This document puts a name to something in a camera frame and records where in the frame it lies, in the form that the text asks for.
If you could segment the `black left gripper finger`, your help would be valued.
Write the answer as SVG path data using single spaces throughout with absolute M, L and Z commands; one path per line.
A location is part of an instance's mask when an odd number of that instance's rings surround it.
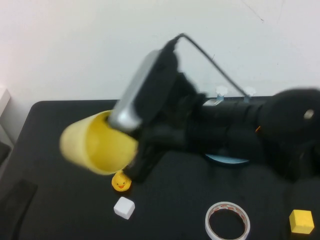
M 133 160 L 123 169 L 123 172 L 133 182 L 142 183 L 163 156 L 162 146 L 140 141 Z

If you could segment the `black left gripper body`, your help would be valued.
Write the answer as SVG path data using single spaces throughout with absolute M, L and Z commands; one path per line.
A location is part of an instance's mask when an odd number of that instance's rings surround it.
M 138 91 L 138 151 L 200 149 L 203 134 L 197 113 L 205 100 L 178 71 L 174 49 L 160 50 Z

